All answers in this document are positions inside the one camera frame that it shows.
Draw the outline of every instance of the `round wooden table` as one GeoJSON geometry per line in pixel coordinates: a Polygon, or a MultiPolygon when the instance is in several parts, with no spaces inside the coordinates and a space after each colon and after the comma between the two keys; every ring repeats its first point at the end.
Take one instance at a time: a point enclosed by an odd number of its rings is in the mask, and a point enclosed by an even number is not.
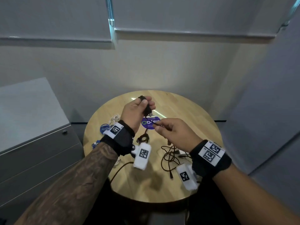
{"type": "MultiPolygon", "coordinates": [[[[220,131],[209,116],[209,114],[194,102],[180,95],[157,91],[144,90],[129,92],[117,96],[105,104],[103,104],[88,121],[84,132],[83,148],[84,154],[88,155],[92,151],[92,143],[102,138],[99,129],[104,123],[108,123],[110,118],[115,114],[122,113],[125,104],[136,99],[140,95],[150,95],[155,101],[156,110],[153,115],[162,118],[181,118],[185,121],[193,131],[202,139],[210,139],[217,144],[223,146],[220,131]]],[[[145,132],[145,128],[141,125],[133,141],[145,132]]],[[[149,144],[152,151],[146,170],[133,168],[132,164],[124,166],[116,175],[111,183],[112,189],[127,198],[148,202],[148,203],[166,203],[189,197],[192,193],[186,190],[176,172],[172,171],[173,180],[170,174],[161,168],[161,159],[165,151],[161,146],[167,145],[167,140],[160,136],[155,130],[148,130],[149,144]]],[[[113,168],[109,174],[111,179],[119,168],[126,162],[134,161],[131,155],[120,156],[121,161],[113,168]]],[[[191,163],[190,159],[181,158],[180,163],[191,163]]],[[[168,168],[167,161],[163,161],[165,169],[168,168]]],[[[177,166],[171,162],[170,167],[177,166]]]]}

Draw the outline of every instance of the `black pants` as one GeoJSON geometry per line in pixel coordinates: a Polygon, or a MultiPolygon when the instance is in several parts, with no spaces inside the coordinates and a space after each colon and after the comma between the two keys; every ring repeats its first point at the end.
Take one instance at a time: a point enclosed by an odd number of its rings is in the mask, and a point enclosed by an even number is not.
{"type": "MultiPolygon", "coordinates": [[[[100,214],[109,218],[110,224],[125,224],[122,208],[107,179],[84,225],[102,224],[100,214]]],[[[187,225],[240,224],[229,204],[212,179],[203,179],[196,194],[189,197],[187,225]]]]}

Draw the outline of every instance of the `beige wall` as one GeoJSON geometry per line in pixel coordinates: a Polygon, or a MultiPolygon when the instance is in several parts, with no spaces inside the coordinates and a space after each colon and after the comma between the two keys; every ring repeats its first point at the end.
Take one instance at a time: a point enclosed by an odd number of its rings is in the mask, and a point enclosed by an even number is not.
{"type": "Polygon", "coordinates": [[[262,59],[263,41],[112,34],[112,49],[0,46],[0,86],[45,76],[70,121],[88,121],[107,100],[159,89],[183,95],[216,119],[262,59]]]}

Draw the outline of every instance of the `tattooed forearm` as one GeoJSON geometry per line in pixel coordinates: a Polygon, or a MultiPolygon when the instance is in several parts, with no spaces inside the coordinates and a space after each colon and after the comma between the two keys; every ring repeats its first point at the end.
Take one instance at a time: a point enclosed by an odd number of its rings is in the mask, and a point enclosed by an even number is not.
{"type": "Polygon", "coordinates": [[[42,193],[15,224],[83,224],[118,155],[105,143],[42,193]]]}

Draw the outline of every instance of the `blue cable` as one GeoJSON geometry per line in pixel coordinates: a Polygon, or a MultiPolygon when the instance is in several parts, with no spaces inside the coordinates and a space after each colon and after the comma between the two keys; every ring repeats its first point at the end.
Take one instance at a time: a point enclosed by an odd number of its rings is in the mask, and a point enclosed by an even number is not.
{"type": "Polygon", "coordinates": [[[108,124],[103,124],[100,126],[100,133],[103,135],[104,131],[109,129],[110,128],[110,125],[108,124]]]}

